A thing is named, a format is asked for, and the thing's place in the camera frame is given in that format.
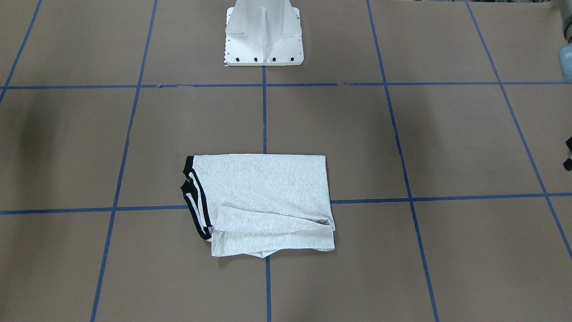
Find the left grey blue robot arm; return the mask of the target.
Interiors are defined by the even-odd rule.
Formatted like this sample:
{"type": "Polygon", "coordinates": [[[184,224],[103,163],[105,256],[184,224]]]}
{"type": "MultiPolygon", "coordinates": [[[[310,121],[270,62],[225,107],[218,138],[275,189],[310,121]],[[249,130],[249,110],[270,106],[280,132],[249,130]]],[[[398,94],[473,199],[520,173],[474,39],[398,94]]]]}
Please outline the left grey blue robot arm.
{"type": "Polygon", "coordinates": [[[562,33],[567,42],[567,45],[558,51],[560,70],[564,81],[572,83],[572,1],[557,0],[556,2],[562,20],[562,33]]]}

